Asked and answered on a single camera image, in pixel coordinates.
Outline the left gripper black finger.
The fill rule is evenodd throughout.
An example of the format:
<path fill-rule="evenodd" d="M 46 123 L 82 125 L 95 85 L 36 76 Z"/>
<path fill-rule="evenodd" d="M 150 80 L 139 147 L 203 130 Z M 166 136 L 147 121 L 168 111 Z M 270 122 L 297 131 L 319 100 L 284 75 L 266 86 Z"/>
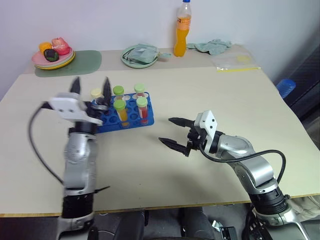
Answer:
<path fill-rule="evenodd" d="M 112 90 L 109 78 L 106 77 L 102 88 L 101 103 L 107 107 L 111 106 Z"/>
<path fill-rule="evenodd" d="M 81 93 L 81 84 L 80 84 L 80 77 L 79 76 L 77 76 L 73 80 L 73 82 L 72 82 L 72 84 L 70 86 L 69 92 L 70 93 L 75 93 L 75 94 L 78 94 L 78 95 Z"/>

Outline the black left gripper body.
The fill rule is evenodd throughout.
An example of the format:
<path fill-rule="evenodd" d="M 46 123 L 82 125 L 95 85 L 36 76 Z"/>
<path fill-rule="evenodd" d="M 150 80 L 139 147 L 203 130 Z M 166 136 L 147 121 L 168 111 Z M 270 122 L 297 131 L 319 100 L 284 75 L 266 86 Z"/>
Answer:
<path fill-rule="evenodd" d="M 110 98 L 95 98 L 92 101 L 85 101 L 85 112 L 89 117 L 100 118 L 101 115 L 109 111 L 111 105 Z"/>

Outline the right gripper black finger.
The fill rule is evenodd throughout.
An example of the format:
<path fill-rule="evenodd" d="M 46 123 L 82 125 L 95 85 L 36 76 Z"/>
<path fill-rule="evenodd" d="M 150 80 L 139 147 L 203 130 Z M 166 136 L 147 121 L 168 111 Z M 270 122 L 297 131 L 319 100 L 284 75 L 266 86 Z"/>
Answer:
<path fill-rule="evenodd" d="M 168 148 L 177 151 L 177 152 L 185 152 L 186 147 L 178 144 L 175 140 L 169 139 L 169 138 L 164 138 L 164 137 L 159 137 L 158 138 L 164 145 L 166 145 Z"/>
<path fill-rule="evenodd" d="M 178 125 L 180 127 L 188 127 L 193 128 L 194 127 L 194 120 L 189 120 L 181 117 L 171 117 L 168 119 L 171 123 Z"/>

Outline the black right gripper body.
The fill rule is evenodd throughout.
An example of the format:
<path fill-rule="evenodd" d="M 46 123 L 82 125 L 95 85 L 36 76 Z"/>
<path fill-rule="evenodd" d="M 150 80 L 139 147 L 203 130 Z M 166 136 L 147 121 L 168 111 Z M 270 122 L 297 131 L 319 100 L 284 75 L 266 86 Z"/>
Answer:
<path fill-rule="evenodd" d="M 189 127 L 189 132 L 187 134 L 187 145 L 185 150 L 185 156 L 188 157 L 191 150 L 199 150 L 199 145 L 203 145 L 207 132 L 204 128 L 200 128 L 199 126 L 194 125 L 194 121 L 186 120 L 186 127 Z"/>

